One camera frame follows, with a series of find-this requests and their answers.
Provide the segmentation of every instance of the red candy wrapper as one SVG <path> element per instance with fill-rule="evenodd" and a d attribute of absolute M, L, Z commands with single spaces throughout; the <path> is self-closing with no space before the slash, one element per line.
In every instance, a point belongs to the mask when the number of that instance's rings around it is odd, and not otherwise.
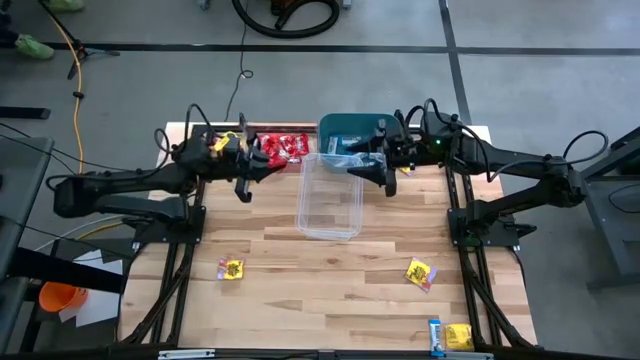
<path fill-rule="evenodd" d="M 260 145 L 269 155 L 269 167 L 300 164 L 302 157 L 309 154 L 307 134 L 264 134 L 260 135 Z"/>

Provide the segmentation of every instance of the metal bracket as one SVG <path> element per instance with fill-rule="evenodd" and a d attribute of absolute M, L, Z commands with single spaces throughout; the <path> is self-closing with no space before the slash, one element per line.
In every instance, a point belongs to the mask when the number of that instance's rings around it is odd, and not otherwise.
<path fill-rule="evenodd" d="M 535 231 L 531 225 L 516 224 L 512 215 L 500 217 L 487 234 L 474 236 L 465 229 L 467 209 L 449 209 L 447 222 L 451 234 L 451 243 L 455 246 L 520 246 L 520 238 Z"/>
<path fill-rule="evenodd" d="M 158 354 L 158 360 L 213 359 L 214 357 L 216 357 L 216 349 L 170 350 L 160 351 Z"/>
<path fill-rule="evenodd" d="M 146 226 L 136 229 L 136 242 L 139 244 L 164 243 L 164 244 L 199 244 L 202 240 L 204 220 L 207 208 L 204 206 L 189 207 L 189 224 L 167 225 L 159 221 L 153 221 Z"/>

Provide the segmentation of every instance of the clear plastic container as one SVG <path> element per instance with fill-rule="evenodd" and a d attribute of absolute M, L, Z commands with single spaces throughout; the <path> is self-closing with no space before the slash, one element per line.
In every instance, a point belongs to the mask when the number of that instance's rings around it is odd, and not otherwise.
<path fill-rule="evenodd" d="M 358 156 L 309 154 L 302 158 L 298 231 L 324 240 L 349 240 L 362 230 L 362 178 L 347 173 L 363 166 Z"/>

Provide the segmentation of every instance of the wooden table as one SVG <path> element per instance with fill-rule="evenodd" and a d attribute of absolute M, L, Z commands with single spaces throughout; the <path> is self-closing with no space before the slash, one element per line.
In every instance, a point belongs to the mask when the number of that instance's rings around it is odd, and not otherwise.
<path fill-rule="evenodd" d="M 474 130 L 488 140 L 486 127 Z M 167 133 L 172 143 L 180 143 L 184 126 L 169 123 Z M 499 180 L 489 184 L 477 176 L 472 182 L 476 198 L 502 196 Z M 252 185 L 251 204 L 241 203 L 226 181 L 206 185 L 205 234 L 191 269 L 181 346 L 427 350 L 428 319 L 468 323 L 460 261 L 445 221 L 449 199 L 443 170 L 422 167 L 413 177 L 398 173 L 392 198 L 365 181 L 362 232 L 348 242 L 311 240 L 296 230 L 298 183 L 296 173 L 273 175 Z M 513 254 L 486 250 L 498 305 L 536 343 Z M 133 264 L 122 301 L 121 337 L 157 299 L 166 252 L 166 245 L 153 244 Z M 246 259 L 244 279 L 216 280 L 224 256 Z M 414 256 L 438 268 L 428 294 L 403 277 Z M 164 336 L 173 304 L 169 309 Z M 478 311 L 489 341 L 484 307 Z"/>

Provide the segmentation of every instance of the black hose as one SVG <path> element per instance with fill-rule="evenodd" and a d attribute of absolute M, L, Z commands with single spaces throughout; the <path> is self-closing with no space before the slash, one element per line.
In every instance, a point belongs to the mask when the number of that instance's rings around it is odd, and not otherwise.
<path fill-rule="evenodd" d="M 291 17 L 291 15 L 296 10 L 298 10 L 300 6 L 303 6 L 312 2 L 319 2 L 329 6 L 331 8 L 331 16 L 329 16 L 329 18 L 322 24 L 316 25 L 314 27 L 310 27 L 308 29 L 282 30 L 284 25 L 289 20 L 289 17 Z M 287 6 L 282 11 L 282 14 L 278 17 L 278 21 L 276 21 L 275 29 L 271 29 L 261 24 L 258 24 L 255 20 L 253 20 L 249 16 L 249 14 L 247 14 L 247 12 L 244 10 L 244 8 L 242 7 L 242 4 L 240 4 L 240 0 L 231 0 L 231 3 L 233 4 L 234 9 L 236 9 L 238 16 L 240 16 L 240 19 L 242 19 L 242 21 L 245 24 L 247 24 L 247 26 L 249 26 L 250 28 L 259 32 L 262 35 L 269 36 L 272 38 L 277 38 L 277 39 L 302 39 L 302 38 L 318 35 L 320 33 L 323 33 L 329 30 L 329 28 L 331 28 L 333 24 L 335 24 L 336 21 L 338 21 L 338 17 L 340 16 L 340 5 L 338 5 L 338 2 L 336 0 L 294 0 L 291 4 L 289 4 L 289 6 Z"/>

